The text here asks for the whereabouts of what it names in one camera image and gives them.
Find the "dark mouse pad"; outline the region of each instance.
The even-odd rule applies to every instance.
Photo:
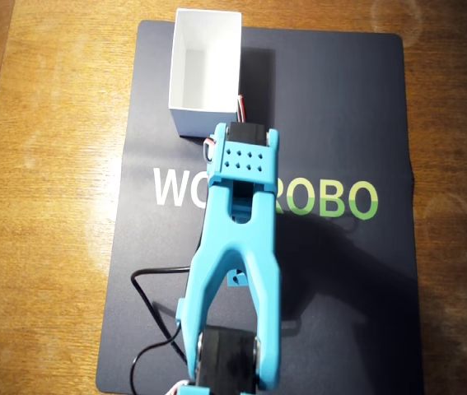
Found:
[[[134,357],[164,340],[131,273],[189,265],[202,227],[202,141],[180,138],[167,107],[173,27],[138,30],[96,379],[104,392],[129,393]],[[423,394],[400,38],[243,28],[240,93],[247,121],[281,139],[274,393]],[[186,278],[138,279],[172,332]],[[248,289],[224,281],[208,323],[253,331],[256,319]],[[165,346],[140,359],[135,378],[139,393],[163,395],[188,375]]]

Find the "white letter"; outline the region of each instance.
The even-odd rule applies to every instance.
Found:
[[[164,184],[164,190],[161,192],[161,179],[160,179],[160,169],[155,167],[154,171],[154,186],[156,190],[156,204],[163,206],[166,204],[167,194],[169,193],[170,186],[173,187],[173,198],[175,201],[175,206],[181,206],[184,201],[185,187],[187,186],[187,179],[189,178],[189,171],[184,170],[184,175],[182,176],[182,185],[180,186],[180,193],[178,193],[178,185],[176,183],[176,170],[168,169],[166,183]]]
[[[200,183],[201,179],[207,179],[208,174],[205,171],[201,171],[197,175],[194,176],[193,182],[191,182],[191,198],[193,199],[193,203],[198,208],[205,208],[206,202],[201,201],[198,198],[198,183]]]

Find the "white box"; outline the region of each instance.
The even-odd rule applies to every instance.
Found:
[[[236,120],[241,35],[239,12],[176,11],[169,109],[179,135],[207,137]]]

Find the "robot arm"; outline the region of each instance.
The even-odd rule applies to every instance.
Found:
[[[189,270],[176,320],[189,377],[179,395],[238,395],[271,390],[280,366],[281,275],[274,256],[278,132],[219,123],[211,135],[208,202],[201,244]],[[257,333],[206,326],[208,309],[228,272],[243,273]]]

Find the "black cable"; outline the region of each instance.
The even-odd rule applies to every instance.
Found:
[[[165,346],[166,344],[174,344],[173,342],[175,341],[176,337],[180,333],[181,326],[179,325],[178,328],[176,329],[176,332],[173,336],[169,337],[167,340],[164,340],[163,342],[151,344],[150,346],[145,347],[143,350],[141,350],[138,355],[136,355],[136,358],[134,358],[133,365],[131,366],[131,373],[130,373],[130,382],[131,382],[131,390],[133,391],[133,395],[138,395],[136,392],[136,388],[134,387],[134,368],[136,367],[136,363],[140,359],[140,357],[145,354],[146,352],[153,350],[158,347]]]
[[[208,205],[206,204],[206,207],[203,212],[204,220],[206,216],[206,212],[208,210]],[[200,237],[198,238],[198,245],[197,245],[197,250],[200,247],[200,243],[202,243],[202,233],[203,233],[203,223],[202,223],[202,229],[200,230]],[[140,269],[131,274],[131,282],[133,283],[134,288],[136,291],[140,294],[142,297],[143,302],[147,306],[147,309],[149,310],[149,313],[151,313],[151,316],[154,318],[156,325],[160,328],[161,332],[164,334],[166,339],[163,342],[159,342],[156,344],[152,344],[143,350],[141,350],[138,355],[136,355],[136,358],[134,358],[133,364],[131,365],[131,371],[130,371],[130,383],[131,383],[131,390],[133,391],[133,395],[137,395],[136,393],[136,388],[134,387],[134,368],[136,366],[136,362],[138,362],[138,359],[145,354],[147,351],[152,350],[157,347],[162,347],[167,344],[171,344],[171,346],[175,349],[176,354],[182,359],[182,361],[187,365],[187,359],[185,358],[184,352],[178,347],[178,344],[176,344],[175,339],[180,333],[181,326],[179,325],[176,328],[176,332],[173,336],[171,336],[169,329],[167,329],[166,324],[164,323],[163,319],[161,319],[161,315],[158,313],[158,311],[154,308],[154,306],[151,304],[149,301],[149,298],[145,295],[145,292],[143,291],[142,287],[138,284],[136,281],[136,277],[138,276],[143,276],[146,274],[177,274],[177,273],[188,273],[190,269],[190,266],[183,266],[183,267],[154,267],[150,269]]]
[[[136,277],[138,276],[143,276],[146,274],[176,274],[176,273],[187,273],[189,272],[189,266],[183,266],[183,267],[153,267],[150,269],[140,269],[134,272],[131,275],[131,282],[133,283],[134,288],[136,288],[136,291],[140,294],[142,297],[143,302],[149,309],[149,313],[151,313],[151,316],[154,318],[156,325],[160,328],[161,332],[163,335],[166,337],[166,340],[169,340],[172,338],[169,329],[167,329],[167,326],[165,325],[163,319],[161,319],[161,315],[158,313],[158,311],[152,306],[151,302],[149,301],[149,298],[145,295],[145,292],[143,291],[142,287],[138,284],[136,281]],[[175,349],[176,354],[182,359],[182,361],[187,364],[187,360],[185,358],[184,352],[180,349],[178,344],[176,342],[169,342],[171,346]]]

